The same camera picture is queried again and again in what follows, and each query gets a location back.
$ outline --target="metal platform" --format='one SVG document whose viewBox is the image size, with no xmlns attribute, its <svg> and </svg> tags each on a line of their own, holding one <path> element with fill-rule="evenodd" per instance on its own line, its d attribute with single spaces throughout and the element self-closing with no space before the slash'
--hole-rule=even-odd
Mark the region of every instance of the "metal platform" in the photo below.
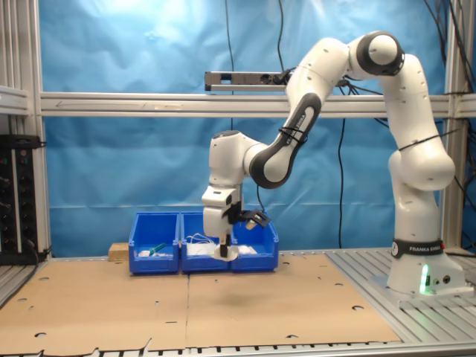
<svg viewBox="0 0 476 357">
<path fill-rule="evenodd" d="M 141 356 L 471 356 L 476 355 L 476 298 L 440 302 L 407 303 L 398 309 L 371 283 L 390 271 L 391 255 L 386 248 L 326 251 L 284 251 L 281 255 L 325 254 L 389 323 L 402 342 L 369 344 L 315 344 L 190 348 L 186 350 L 94 351 L 91 357 Z M 52 259 L 52 261 L 106 260 L 106 257 Z M 476 259 L 454 258 L 464 267 L 468 280 L 475 281 Z M 32 267 L 0 267 L 0 299 L 21 284 Z"/>
</svg>

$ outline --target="black cable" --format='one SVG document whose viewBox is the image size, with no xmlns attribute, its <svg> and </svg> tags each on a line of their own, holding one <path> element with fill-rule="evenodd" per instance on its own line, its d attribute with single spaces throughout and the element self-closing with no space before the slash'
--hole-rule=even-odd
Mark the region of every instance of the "black cable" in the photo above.
<svg viewBox="0 0 476 357">
<path fill-rule="evenodd" d="M 434 24 L 437 26 L 438 30 L 438 37 L 440 38 L 440 52 L 441 52 L 441 58 L 443 59 L 443 63 L 446 64 L 446 54 L 445 54 L 445 48 L 442 46 L 443 43 L 445 43 L 445 40 L 443 39 L 443 35 L 441 34 L 441 29 L 440 29 L 440 24 L 437 21 L 437 18 L 435 17 L 433 10 L 431 9 L 430 5 L 428 4 L 427 0 L 423 0 L 425 2 L 426 7 L 428 8 L 428 11 L 431 14 L 431 18 L 434 21 Z"/>
<path fill-rule="evenodd" d="M 281 57 L 281 37 L 283 36 L 283 26 L 284 26 L 284 13 L 283 13 L 283 3 L 279 0 L 280 11 L 281 11 L 281 28 L 280 28 L 280 38 L 277 40 L 277 55 L 280 58 L 281 71 L 284 71 L 283 58 Z"/>
<path fill-rule="evenodd" d="M 366 89 L 366 88 L 362 88 L 362 87 L 359 87 L 359 86 L 356 86 L 355 84 L 352 84 L 352 83 L 349 83 L 353 88 L 355 89 L 360 89 L 361 91 L 368 91 L 369 93 L 374 93 L 374 94 L 377 94 L 377 95 L 383 95 L 382 93 L 380 93 L 379 91 L 373 91 L 371 89 Z"/>
<path fill-rule="evenodd" d="M 38 253 L 36 252 L 36 248 L 35 248 L 35 245 L 33 244 L 33 242 L 31 242 L 31 240 L 27 240 L 26 241 L 26 245 L 27 247 L 29 247 L 29 249 L 32 250 L 32 252 L 35 254 L 35 258 L 36 258 L 36 263 L 35 263 L 35 267 L 33 268 L 32 271 L 30 271 L 30 273 L 27 275 L 27 277 L 25 278 L 25 280 L 23 280 L 23 283 L 21 283 L 19 286 L 16 287 L 16 289 L 5 299 L 5 301 L 3 303 L 0 304 L 0 309 L 5 306 L 8 301 L 10 301 L 13 296 L 16 295 L 17 292 L 20 291 L 21 288 L 23 288 L 23 286 L 25 286 L 25 284 L 30 281 L 30 279 L 35 275 L 36 271 L 38 270 L 38 266 L 39 266 L 39 258 L 38 258 Z"/>
<path fill-rule="evenodd" d="M 468 193 L 466 192 L 466 190 L 464 189 L 464 187 L 461 185 L 460 183 L 460 180 L 458 180 L 458 177 L 456 177 L 456 175 L 454 176 L 454 180 L 456 181 L 458 187 L 460 188 L 460 190 L 463 192 L 465 198 L 468 200 L 469 204 L 471 205 L 472 209 L 475 210 L 476 212 L 476 205 L 473 203 L 473 201 L 469 198 L 469 195 Z"/>
<path fill-rule="evenodd" d="M 347 81 L 346 83 L 346 86 L 349 87 L 350 89 L 350 93 L 354 94 L 354 95 L 360 95 L 360 93 L 358 92 L 357 88 L 360 88 L 360 87 L 356 87 L 354 86 L 352 83 L 350 83 L 349 81 Z M 385 126 L 386 128 L 390 128 L 386 123 L 383 122 L 386 121 L 386 119 L 383 119 L 383 118 L 374 118 L 374 121 L 376 121 L 377 123 L 379 123 L 380 125 L 383 125 Z"/>
<path fill-rule="evenodd" d="M 265 213 L 265 206 L 261 202 L 260 186 L 258 184 L 256 185 L 256 196 L 258 196 L 258 202 L 260 203 L 260 206 L 261 206 L 261 212 Z"/>
<path fill-rule="evenodd" d="M 230 51 L 231 59 L 231 71 L 235 72 L 235 63 L 233 61 L 233 52 L 231 51 L 231 39 L 230 39 L 230 21 L 228 19 L 228 0 L 225 0 L 225 15 L 226 15 L 226 35 L 228 37 L 228 50 Z M 231 130 L 233 130 L 233 118 L 230 118 Z"/>
<path fill-rule="evenodd" d="M 450 132 L 444 132 L 443 134 L 433 135 L 433 136 L 430 136 L 429 138 L 415 141 L 414 143 L 411 143 L 411 144 L 409 144 L 409 145 L 405 145 L 404 147 L 399 148 L 399 151 L 403 151 L 403 150 L 407 149 L 408 147 L 413 147 L 413 146 L 415 146 L 415 145 L 425 143 L 426 141 L 429 141 L 429 140 L 431 140 L 431 139 L 442 138 L 443 136 L 450 135 L 450 134 L 456 132 L 457 130 L 458 130 L 458 129 L 451 130 Z"/>
<path fill-rule="evenodd" d="M 469 247 L 466 247 L 466 248 L 463 248 L 463 249 L 465 249 L 465 250 L 470 249 L 470 248 L 476 249 L 475 241 L 465 231 L 461 231 L 461 234 L 467 238 L 467 240 L 469 241 L 469 244 L 470 244 Z"/>
<path fill-rule="evenodd" d="M 291 138 L 292 140 L 296 140 L 299 144 L 304 144 L 304 143 L 306 143 L 306 141 L 307 141 L 307 135 L 304 136 L 304 135 L 305 135 L 305 132 L 302 131 L 302 130 L 299 130 L 299 129 L 294 129 L 294 128 L 291 128 L 291 127 L 289 127 L 289 126 L 283 126 L 283 127 L 279 128 L 279 132 L 280 132 L 281 134 L 284 134 L 284 135 L 287 136 L 288 138 Z M 301 137 L 304 136 L 304 140 L 301 140 L 301 139 L 296 138 L 296 137 L 292 134 L 292 132 L 300 132 L 300 133 L 301 133 Z"/>
<path fill-rule="evenodd" d="M 380 121 L 380 119 L 378 119 L 378 118 L 374 118 L 374 121 L 376 121 L 376 122 L 379 123 L 380 125 L 383 125 L 383 126 L 385 126 L 385 127 L 387 127 L 387 128 L 390 128 L 386 123 L 384 123 L 383 121 Z"/>
<path fill-rule="evenodd" d="M 344 90 L 339 87 L 342 95 L 345 95 Z M 345 118 L 342 118 L 342 132 L 341 132 L 341 139 L 339 141 L 339 146 L 337 149 L 337 156 L 339 159 L 339 166 L 341 167 L 341 196 L 339 197 L 339 232 L 338 232 L 338 242 L 339 248 L 342 249 L 342 200 L 344 198 L 344 166 L 342 165 L 342 157 L 341 157 L 341 148 L 342 148 L 342 141 L 344 141 L 344 132 L 345 132 Z"/>
<path fill-rule="evenodd" d="M 458 5 L 461 9 L 461 28 L 463 29 L 463 43 L 466 44 L 466 29 L 464 28 L 464 14 L 463 14 L 463 6 L 461 4 L 461 0 L 458 0 Z"/>
</svg>

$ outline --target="green status light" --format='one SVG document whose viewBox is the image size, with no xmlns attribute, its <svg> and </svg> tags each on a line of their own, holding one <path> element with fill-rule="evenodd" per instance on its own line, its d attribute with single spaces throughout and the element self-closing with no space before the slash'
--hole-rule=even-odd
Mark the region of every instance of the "green status light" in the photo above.
<svg viewBox="0 0 476 357">
<path fill-rule="evenodd" d="M 420 294 L 426 293 L 426 277 L 428 276 L 428 264 L 425 264 L 422 269 L 422 279 L 419 284 Z"/>
</svg>

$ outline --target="cardboard sheet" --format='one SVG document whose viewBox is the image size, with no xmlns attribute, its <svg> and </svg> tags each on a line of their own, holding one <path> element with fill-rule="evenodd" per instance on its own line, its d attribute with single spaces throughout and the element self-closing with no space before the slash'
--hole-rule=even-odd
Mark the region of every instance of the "cardboard sheet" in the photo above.
<svg viewBox="0 0 476 357">
<path fill-rule="evenodd" d="M 0 354 L 185 348 L 187 283 L 131 277 L 127 263 L 50 263 L 0 310 Z"/>
<path fill-rule="evenodd" d="M 190 285 L 180 274 L 131 277 L 127 263 L 50 263 L 0 309 L 0 355 L 139 350 L 150 339 L 149 350 L 399 340 L 324 256 L 283 257 L 275 273 L 191 275 Z"/>
<path fill-rule="evenodd" d="M 399 341 L 322 255 L 284 257 L 274 274 L 192 275 L 189 296 L 188 347 Z"/>
</svg>

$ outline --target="white object in bin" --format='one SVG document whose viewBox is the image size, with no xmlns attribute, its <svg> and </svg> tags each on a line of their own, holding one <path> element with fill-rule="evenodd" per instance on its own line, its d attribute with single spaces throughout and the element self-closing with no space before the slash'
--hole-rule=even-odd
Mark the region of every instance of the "white object in bin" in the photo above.
<svg viewBox="0 0 476 357">
<path fill-rule="evenodd" d="M 240 254 L 257 254 L 253 247 L 247 245 L 239 245 L 238 251 Z"/>
<path fill-rule="evenodd" d="M 139 257 L 171 257 L 172 254 L 165 254 L 165 253 L 154 253 L 152 256 L 150 255 L 150 251 L 140 251 L 138 254 Z"/>
<path fill-rule="evenodd" d="M 188 243 L 187 255 L 211 255 L 215 254 L 215 243 Z M 238 254 L 257 254 L 253 247 L 247 245 L 238 246 Z"/>
<path fill-rule="evenodd" d="M 187 255 L 213 255 L 215 243 L 188 243 Z"/>
</svg>

